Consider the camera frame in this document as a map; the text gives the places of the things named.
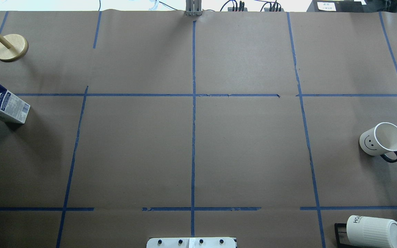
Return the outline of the white smiley face mug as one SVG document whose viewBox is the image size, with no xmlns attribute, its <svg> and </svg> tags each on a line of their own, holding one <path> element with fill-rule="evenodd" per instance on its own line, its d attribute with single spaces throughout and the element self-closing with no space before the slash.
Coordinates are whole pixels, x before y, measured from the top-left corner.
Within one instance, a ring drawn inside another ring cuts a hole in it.
<svg viewBox="0 0 397 248">
<path fill-rule="evenodd" d="M 397 126 L 382 122 L 359 137 L 361 149 L 370 156 L 380 156 L 388 163 L 397 162 Z"/>
</svg>

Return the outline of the white ribbed HOME mug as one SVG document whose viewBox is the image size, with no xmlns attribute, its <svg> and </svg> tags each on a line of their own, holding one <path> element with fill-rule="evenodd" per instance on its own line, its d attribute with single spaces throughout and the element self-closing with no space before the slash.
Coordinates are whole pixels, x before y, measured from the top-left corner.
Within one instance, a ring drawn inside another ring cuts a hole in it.
<svg viewBox="0 0 397 248">
<path fill-rule="evenodd" d="M 364 248 L 397 248 L 397 221 L 351 215 L 346 223 L 351 245 Z"/>
</svg>

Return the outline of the black box with label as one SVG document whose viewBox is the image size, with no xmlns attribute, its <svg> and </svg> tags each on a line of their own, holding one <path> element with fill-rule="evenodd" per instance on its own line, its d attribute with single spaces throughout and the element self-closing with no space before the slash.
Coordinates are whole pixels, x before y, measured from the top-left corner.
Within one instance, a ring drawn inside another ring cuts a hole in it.
<svg viewBox="0 0 397 248">
<path fill-rule="evenodd" d="M 312 0 L 307 12 L 372 13 L 384 9 L 383 0 Z"/>
</svg>

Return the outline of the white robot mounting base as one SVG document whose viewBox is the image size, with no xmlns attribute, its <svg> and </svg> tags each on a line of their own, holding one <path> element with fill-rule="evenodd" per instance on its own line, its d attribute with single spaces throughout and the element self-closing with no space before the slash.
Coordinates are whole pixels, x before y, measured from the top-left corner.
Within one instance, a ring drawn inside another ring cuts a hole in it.
<svg viewBox="0 0 397 248">
<path fill-rule="evenodd" d="M 237 248 L 233 237 L 163 237 L 150 238 L 147 248 Z"/>
</svg>

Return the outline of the wooden mug tree stand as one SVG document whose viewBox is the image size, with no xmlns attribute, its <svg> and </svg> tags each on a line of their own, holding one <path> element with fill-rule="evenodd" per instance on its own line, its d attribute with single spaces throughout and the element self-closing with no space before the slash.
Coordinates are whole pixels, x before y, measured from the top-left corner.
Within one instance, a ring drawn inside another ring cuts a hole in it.
<svg viewBox="0 0 397 248">
<path fill-rule="evenodd" d="M 27 39 L 16 33 L 0 34 L 0 61 L 13 62 L 26 55 L 29 48 Z"/>
</svg>

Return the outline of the aluminium frame post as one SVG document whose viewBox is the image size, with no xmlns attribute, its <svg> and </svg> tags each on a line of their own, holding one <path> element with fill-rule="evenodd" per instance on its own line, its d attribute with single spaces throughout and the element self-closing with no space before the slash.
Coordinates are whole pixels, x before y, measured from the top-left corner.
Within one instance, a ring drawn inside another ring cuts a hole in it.
<svg viewBox="0 0 397 248">
<path fill-rule="evenodd" d="M 201 0 L 186 0 L 185 1 L 185 15 L 186 16 L 201 16 L 203 14 Z"/>
</svg>

